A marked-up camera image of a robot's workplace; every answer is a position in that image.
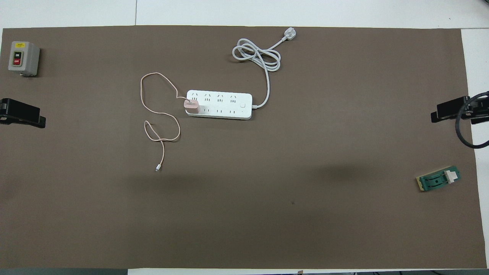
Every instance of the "gray switch box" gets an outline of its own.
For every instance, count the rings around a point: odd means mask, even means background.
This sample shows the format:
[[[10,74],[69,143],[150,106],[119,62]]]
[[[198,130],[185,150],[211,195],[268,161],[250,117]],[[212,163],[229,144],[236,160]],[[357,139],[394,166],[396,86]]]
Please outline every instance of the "gray switch box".
[[[39,48],[31,42],[12,42],[8,70],[18,72],[22,76],[35,76],[39,64],[39,52]]]

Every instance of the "power strip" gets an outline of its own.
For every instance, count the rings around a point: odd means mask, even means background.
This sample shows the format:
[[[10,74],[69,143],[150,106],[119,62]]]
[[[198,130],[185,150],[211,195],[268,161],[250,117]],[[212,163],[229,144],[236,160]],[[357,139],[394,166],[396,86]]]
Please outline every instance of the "power strip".
[[[189,116],[229,118],[229,119],[250,119],[252,96],[248,93],[240,92],[216,92],[190,90],[187,98],[199,102],[199,112]]]

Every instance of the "pink charger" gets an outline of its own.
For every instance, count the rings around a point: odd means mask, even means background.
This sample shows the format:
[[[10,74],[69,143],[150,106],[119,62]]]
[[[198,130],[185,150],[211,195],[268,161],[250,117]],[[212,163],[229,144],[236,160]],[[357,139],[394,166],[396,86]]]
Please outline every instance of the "pink charger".
[[[185,110],[191,114],[199,113],[199,102],[193,99],[188,99],[183,102],[183,106]]]

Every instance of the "white power cord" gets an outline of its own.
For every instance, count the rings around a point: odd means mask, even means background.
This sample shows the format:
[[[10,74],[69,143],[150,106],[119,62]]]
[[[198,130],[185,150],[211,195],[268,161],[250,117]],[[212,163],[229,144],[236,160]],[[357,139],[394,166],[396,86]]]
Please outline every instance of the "white power cord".
[[[267,96],[265,97],[265,100],[263,101],[262,104],[260,105],[252,105],[251,107],[253,109],[258,109],[265,105],[265,103],[268,101],[268,98],[270,97],[270,79],[268,77],[268,72],[269,71],[277,71],[280,68],[280,53],[274,50],[275,47],[280,45],[285,40],[292,40],[296,35],[296,32],[294,28],[290,27],[284,32],[284,37],[277,42],[275,45],[271,46],[268,49],[261,49],[258,46],[256,46],[252,41],[246,38],[241,38],[238,40],[238,43],[236,44],[236,47],[233,48],[233,57],[236,58],[239,61],[246,61],[250,60],[253,61],[255,64],[260,66],[265,70],[265,77],[267,78]],[[236,55],[236,51],[239,52],[241,57]],[[266,62],[263,60],[262,55],[268,56],[271,59],[275,60],[273,62]]]

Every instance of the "table surface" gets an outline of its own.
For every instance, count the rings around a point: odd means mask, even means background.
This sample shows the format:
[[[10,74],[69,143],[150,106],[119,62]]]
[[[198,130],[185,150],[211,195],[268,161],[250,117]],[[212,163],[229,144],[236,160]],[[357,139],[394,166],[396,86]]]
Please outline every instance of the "table surface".
[[[0,28],[135,24],[461,28],[469,95],[484,92],[489,87],[489,79],[484,73],[489,69],[489,52],[481,50],[489,45],[489,29],[487,29],[489,6],[482,0],[402,2],[374,0],[341,3],[336,1],[296,3],[290,0],[271,0],[266,2],[267,6],[264,6],[262,1],[248,3],[249,7],[260,5],[263,9],[253,9],[253,12],[249,12],[242,8],[239,1],[224,0],[207,1],[205,6],[202,6],[199,1],[154,3],[149,0],[121,0],[91,1],[91,4],[87,4],[78,1],[59,3],[55,0],[39,2],[3,0],[0,2]],[[23,7],[21,13],[18,11],[19,6]],[[489,125],[472,127],[472,136],[475,143],[485,141],[489,136]],[[488,153],[489,148],[475,151],[485,236],[489,234]],[[488,238],[486,238],[486,256],[489,256],[488,247]],[[258,271],[258,273],[273,273],[273,271]]]

